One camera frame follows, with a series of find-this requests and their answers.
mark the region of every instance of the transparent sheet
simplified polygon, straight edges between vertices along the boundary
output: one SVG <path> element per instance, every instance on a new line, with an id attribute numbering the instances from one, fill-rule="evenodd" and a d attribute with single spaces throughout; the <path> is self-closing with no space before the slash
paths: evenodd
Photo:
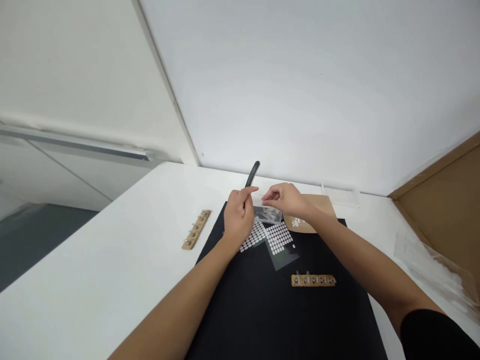
<path id="1" fill-rule="evenodd" d="M 280 210 L 274 207 L 263 206 L 262 197 L 264 194 L 252 193 L 253 212 L 256 218 L 259 218 L 262 223 L 266 224 L 280 224 L 282 222 L 283 214 Z"/>
<path id="2" fill-rule="evenodd" d="M 474 277 L 416 238 L 397 234 L 394 256 L 420 282 L 436 291 L 453 307 L 480 324 L 479 298 Z"/>

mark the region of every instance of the white wall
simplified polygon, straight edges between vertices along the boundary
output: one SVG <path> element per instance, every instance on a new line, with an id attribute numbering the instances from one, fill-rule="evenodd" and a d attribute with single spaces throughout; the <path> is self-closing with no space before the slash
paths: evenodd
<path id="1" fill-rule="evenodd" d="M 26 203 L 0 183 L 0 220 L 15 213 Z"/>
<path id="2" fill-rule="evenodd" d="M 0 118 L 195 165 L 136 0 L 3 0 Z"/>
<path id="3" fill-rule="evenodd" d="M 4 0 L 0 124 L 157 150 L 147 163 L 0 136 L 0 180 L 29 202 L 102 210 L 162 160 L 197 165 L 136 0 Z"/>
<path id="4" fill-rule="evenodd" d="M 387 195 L 480 128 L 478 1 L 141 3 L 203 166 Z"/>

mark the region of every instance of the right hand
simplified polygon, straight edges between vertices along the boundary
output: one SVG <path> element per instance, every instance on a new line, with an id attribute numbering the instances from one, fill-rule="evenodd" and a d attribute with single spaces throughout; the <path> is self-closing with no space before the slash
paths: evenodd
<path id="1" fill-rule="evenodd" d="M 304 219 L 313 205 L 289 182 L 273 185 L 261 198 L 263 206 L 270 206 L 282 213 Z"/>

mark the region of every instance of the white cabinet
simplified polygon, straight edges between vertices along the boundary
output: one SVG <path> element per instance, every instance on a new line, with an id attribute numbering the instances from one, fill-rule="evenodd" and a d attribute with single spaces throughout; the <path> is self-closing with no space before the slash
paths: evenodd
<path id="1" fill-rule="evenodd" d="M 32 203 L 100 211 L 111 200 L 25 140 L 0 135 L 0 182 Z"/>
<path id="2" fill-rule="evenodd" d="M 110 200 L 115 200 L 162 162 L 34 142 L 39 149 L 75 173 Z"/>

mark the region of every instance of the wooden strip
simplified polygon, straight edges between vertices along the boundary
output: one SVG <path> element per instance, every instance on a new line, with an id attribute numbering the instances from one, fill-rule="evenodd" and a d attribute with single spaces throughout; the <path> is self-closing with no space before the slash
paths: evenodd
<path id="1" fill-rule="evenodd" d="M 402 204 L 400 204 L 397 200 L 392 200 L 393 204 L 396 206 L 400 214 L 403 216 L 403 218 L 406 220 L 408 225 L 410 225 L 411 229 L 415 232 L 415 234 L 418 236 L 420 241 L 424 243 L 425 245 L 428 245 L 430 248 L 435 250 L 435 248 L 432 246 L 430 241 L 427 239 L 427 237 L 424 235 L 422 230 L 420 230 L 420 227 L 417 225 L 417 223 L 410 217 L 409 213 L 407 210 L 404 209 Z"/>
<path id="2" fill-rule="evenodd" d="M 192 250 L 197 242 L 200 233 L 202 232 L 205 223 L 207 222 L 211 211 L 210 210 L 202 210 L 200 215 L 197 217 L 195 224 L 191 228 L 190 233 L 188 234 L 187 238 L 183 242 L 182 249 L 184 250 Z"/>
<path id="3" fill-rule="evenodd" d="M 291 285 L 294 288 L 334 287 L 337 283 L 333 275 L 297 275 L 291 276 Z"/>
<path id="4" fill-rule="evenodd" d="M 432 177 L 442 169 L 446 168 L 448 165 L 458 160 L 459 158 L 469 153 L 478 146 L 480 146 L 480 131 L 468 140 L 462 142 L 452 151 L 445 154 L 442 158 L 427 167 L 417 176 L 414 176 L 412 179 L 400 186 L 397 190 L 393 191 L 390 195 L 388 195 L 388 197 L 394 200 L 398 200 L 399 197 L 401 197 L 403 194 L 409 192 L 411 189 L 423 183 L 425 180 L 429 179 L 430 177 Z"/>

